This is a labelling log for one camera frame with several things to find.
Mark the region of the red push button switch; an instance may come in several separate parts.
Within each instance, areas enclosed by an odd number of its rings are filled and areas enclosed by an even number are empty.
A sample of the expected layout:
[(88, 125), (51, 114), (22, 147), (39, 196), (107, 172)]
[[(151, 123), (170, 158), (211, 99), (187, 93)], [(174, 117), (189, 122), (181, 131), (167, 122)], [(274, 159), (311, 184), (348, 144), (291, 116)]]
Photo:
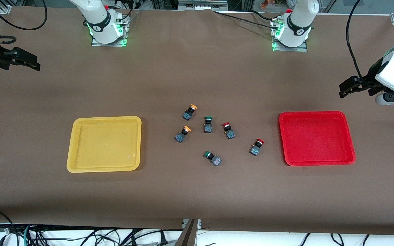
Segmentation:
[(232, 139), (232, 138), (236, 137), (235, 132), (231, 128), (230, 122), (225, 122), (224, 124), (222, 124), (222, 127), (223, 127), (224, 133), (228, 139)]
[(262, 139), (256, 139), (255, 143), (251, 146), (250, 154), (257, 156), (265, 142)]

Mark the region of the yellow push button switch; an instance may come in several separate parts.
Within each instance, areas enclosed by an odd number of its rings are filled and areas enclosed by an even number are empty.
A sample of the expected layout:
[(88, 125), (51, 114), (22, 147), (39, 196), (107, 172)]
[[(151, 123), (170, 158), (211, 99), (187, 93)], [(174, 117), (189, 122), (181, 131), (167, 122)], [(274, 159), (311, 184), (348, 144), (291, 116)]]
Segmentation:
[(190, 104), (189, 108), (186, 109), (182, 115), (182, 117), (189, 121), (192, 118), (193, 113), (197, 110), (197, 106)]
[(175, 136), (175, 140), (179, 143), (182, 143), (190, 132), (191, 129), (187, 126), (184, 126), (183, 129)]

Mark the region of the red plastic tray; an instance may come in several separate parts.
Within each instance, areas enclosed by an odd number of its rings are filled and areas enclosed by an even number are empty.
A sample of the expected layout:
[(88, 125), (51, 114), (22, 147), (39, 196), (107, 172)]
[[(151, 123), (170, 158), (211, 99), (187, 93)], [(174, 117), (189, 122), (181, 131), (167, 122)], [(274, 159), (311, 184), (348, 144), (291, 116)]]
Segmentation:
[(347, 118), (340, 111), (284, 112), (279, 127), (289, 166), (351, 165), (356, 161)]

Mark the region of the yellow plastic tray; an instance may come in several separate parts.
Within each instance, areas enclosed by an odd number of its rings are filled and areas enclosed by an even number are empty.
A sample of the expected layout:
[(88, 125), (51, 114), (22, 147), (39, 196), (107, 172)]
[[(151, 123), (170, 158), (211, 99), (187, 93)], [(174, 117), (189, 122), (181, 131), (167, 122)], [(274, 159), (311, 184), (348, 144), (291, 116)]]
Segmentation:
[(142, 121), (137, 116), (78, 118), (67, 157), (70, 173), (129, 172), (141, 158)]

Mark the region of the grey metal box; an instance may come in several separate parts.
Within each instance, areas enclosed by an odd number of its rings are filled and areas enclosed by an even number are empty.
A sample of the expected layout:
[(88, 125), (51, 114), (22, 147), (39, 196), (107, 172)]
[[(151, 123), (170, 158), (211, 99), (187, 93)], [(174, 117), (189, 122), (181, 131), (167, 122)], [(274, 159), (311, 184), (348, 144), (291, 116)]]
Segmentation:
[(228, 11), (228, 0), (178, 0), (177, 10)]

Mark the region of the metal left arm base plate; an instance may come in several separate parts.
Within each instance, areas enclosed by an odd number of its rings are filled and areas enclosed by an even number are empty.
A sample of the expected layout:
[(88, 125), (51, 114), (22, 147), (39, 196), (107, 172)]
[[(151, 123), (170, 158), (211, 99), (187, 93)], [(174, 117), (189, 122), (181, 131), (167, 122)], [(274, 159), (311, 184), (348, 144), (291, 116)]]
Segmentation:
[(276, 27), (271, 31), (272, 34), (272, 50), (273, 51), (286, 51), (286, 52), (307, 52), (307, 43), (304, 41), (299, 47), (288, 47), (283, 45), (280, 40), (276, 38), (278, 34), (283, 30), (283, 20), (279, 17), (272, 18), (270, 21), (271, 27)]

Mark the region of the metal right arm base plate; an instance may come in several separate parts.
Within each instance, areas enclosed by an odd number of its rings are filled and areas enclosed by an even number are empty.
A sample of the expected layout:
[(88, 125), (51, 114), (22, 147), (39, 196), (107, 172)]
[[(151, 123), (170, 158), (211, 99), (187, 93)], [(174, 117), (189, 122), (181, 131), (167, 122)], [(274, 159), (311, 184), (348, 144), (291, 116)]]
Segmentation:
[(127, 38), (129, 33), (129, 26), (130, 26), (131, 16), (125, 16), (121, 22), (119, 22), (115, 29), (119, 33), (119, 37), (109, 44), (102, 44), (99, 43), (94, 37), (92, 37), (91, 46), (92, 47), (126, 47), (127, 45)]

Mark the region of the grey metal frame post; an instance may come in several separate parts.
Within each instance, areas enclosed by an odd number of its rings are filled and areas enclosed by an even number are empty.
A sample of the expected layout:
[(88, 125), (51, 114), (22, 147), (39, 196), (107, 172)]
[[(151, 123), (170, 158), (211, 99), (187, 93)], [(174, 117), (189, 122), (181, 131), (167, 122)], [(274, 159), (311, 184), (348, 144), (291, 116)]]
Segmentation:
[(185, 227), (174, 246), (196, 246), (197, 231), (201, 229), (200, 219), (184, 219)]

